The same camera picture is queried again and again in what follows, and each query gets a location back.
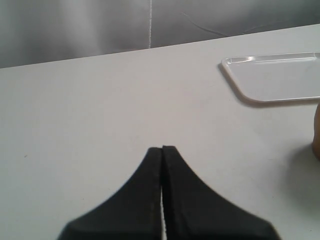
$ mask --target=table surface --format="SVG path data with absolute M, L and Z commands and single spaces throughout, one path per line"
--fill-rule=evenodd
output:
M 0 69 L 0 239 L 55 240 L 162 145 L 284 240 L 318 239 L 316 103 L 248 104 L 220 62 L 319 51 L 320 24 Z

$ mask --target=black object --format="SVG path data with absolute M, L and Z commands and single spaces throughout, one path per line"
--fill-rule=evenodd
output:
M 161 240 L 162 151 L 149 148 L 127 183 L 96 209 L 71 221 L 59 240 Z
M 161 186 L 168 240 L 280 240 L 269 222 L 210 189 L 174 146 L 150 148 L 129 181 L 59 240 L 160 240 Z

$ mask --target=wooden object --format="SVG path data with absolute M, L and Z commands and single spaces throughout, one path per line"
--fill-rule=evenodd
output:
M 312 143 L 314 155 L 320 160 L 320 103 L 314 116 L 314 139 Z

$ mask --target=white tray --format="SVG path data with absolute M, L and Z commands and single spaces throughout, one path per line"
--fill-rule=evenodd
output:
M 221 63 L 251 101 L 320 99 L 320 52 L 231 57 Z

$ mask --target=white strip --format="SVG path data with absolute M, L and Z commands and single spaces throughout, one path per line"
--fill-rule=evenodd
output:
M 151 29 L 152 29 L 152 0 L 150 0 L 150 9 L 149 9 L 149 46 L 151 48 Z

